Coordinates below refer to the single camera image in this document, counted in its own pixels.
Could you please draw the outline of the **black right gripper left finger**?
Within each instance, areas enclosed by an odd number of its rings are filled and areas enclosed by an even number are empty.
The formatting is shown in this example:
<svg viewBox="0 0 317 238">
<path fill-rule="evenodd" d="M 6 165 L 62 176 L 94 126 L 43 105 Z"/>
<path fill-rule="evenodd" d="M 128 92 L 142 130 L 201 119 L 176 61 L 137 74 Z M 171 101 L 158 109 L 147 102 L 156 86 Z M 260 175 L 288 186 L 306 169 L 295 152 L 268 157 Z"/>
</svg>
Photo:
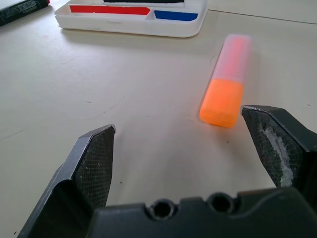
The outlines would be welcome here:
<svg viewBox="0 0 317 238">
<path fill-rule="evenodd" d="M 115 126 L 109 124 L 77 139 L 18 237 L 86 237 L 94 210 L 107 202 L 115 132 Z"/>
</svg>

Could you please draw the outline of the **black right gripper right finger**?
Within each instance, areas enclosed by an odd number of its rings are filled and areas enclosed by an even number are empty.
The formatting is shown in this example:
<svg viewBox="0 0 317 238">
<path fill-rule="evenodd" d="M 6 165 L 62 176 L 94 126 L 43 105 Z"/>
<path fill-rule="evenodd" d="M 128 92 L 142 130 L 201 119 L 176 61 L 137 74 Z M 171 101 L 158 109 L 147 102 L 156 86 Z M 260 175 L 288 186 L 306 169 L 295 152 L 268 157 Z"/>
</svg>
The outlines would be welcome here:
<svg viewBox="0 0 317 238">
<path fill-rule="evenodd" d="M 317 134 L 285 109 L 243 105 L 245 120 L 262 165 L 277 187 L 317 194 Z"/>
</svg>

